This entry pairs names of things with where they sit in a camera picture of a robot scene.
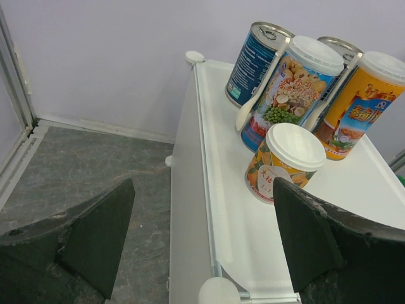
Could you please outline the blue soup can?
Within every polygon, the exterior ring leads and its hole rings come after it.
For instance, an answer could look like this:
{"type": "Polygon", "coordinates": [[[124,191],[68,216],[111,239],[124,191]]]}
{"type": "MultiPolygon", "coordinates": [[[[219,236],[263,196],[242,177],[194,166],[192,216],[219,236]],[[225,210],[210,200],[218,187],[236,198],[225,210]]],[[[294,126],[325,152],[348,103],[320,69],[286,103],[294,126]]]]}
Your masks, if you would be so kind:
{"type": "Polygon", "coordinates": [[[326,44],[327,46],[331,47],[333,50],[335,50],[337,53],[340,54],[340,56],[344,60],[344,66],[346,67],[352,59],[358,54],[358,53],[363,53],[360,48],[356,47],[355,45],[343,41],[341,39],[338,39],[336,37],[329,37],[329,36],[322,36],[317,38],[318,41],[326,44]]]}
{"type": "Polygon", "coordinates": [[[240,50],[225,86],[227,98],[236,107],[243,106],[255,93],[277,50],[294,34],[268,22],[254,22],[240,50]]]}

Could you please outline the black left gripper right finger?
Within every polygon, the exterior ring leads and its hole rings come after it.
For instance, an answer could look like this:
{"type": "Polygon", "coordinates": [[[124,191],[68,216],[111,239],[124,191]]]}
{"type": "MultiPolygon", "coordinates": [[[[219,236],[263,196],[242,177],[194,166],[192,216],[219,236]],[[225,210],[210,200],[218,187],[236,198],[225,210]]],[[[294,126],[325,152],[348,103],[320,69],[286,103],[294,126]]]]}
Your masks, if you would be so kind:
{"type": "Polygon", "coordinates": [[[283,178],[274,207],[301,303],[404,303],[404,230],[319,199],[283,178]]]}

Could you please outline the tall blue can white lid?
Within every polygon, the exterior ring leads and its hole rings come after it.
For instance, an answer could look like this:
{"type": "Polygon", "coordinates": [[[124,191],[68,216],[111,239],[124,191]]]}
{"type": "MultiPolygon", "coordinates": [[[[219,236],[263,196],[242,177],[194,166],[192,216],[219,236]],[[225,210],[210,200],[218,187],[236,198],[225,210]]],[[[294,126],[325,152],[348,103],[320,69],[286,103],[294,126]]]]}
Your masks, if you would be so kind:
{"type": "Polygon", "coordinates": [[[303,35],[292,38],[248,115],[242,142],[256,151],[272,125],[301,125],[343,69],[343,58],[331,47],[303,35]]]}

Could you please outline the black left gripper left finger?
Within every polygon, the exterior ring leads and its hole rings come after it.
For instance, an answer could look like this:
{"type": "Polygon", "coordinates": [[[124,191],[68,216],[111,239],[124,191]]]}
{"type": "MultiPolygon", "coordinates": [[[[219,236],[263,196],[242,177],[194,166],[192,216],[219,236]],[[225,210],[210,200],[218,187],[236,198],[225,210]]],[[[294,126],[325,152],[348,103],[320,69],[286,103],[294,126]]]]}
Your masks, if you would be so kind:
{"type": "Polygon", "coordinates": [[[132,179],[1,235],[1,303],[111,298],[134,205],[132,179]]]}

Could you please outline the yellow short can white lid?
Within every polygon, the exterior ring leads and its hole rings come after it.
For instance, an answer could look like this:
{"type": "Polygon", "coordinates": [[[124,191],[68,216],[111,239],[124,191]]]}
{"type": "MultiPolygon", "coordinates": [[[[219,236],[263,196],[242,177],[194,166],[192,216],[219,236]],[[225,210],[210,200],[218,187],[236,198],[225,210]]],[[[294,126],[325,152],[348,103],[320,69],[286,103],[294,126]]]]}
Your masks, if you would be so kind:
{"type": "Polygon", "coordinates": [[[273,184],[279,177],[303,188],[325,164],[325,149],[310,131],[291,123],[270,127],[244,174],[250,192],[274,204],[273,184]]]}

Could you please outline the tall orange can white lid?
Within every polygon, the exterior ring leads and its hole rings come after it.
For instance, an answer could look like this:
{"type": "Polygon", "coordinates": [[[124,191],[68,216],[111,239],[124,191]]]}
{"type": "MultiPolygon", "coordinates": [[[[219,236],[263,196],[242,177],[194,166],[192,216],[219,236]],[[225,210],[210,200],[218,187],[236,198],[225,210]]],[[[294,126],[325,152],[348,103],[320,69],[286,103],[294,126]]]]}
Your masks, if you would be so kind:
{"type": "Polygon", "coordinates": [[[303,124],[329,160],[343,160],[404,92],[404,62],[385,53],[358,53],[303,124]]]}

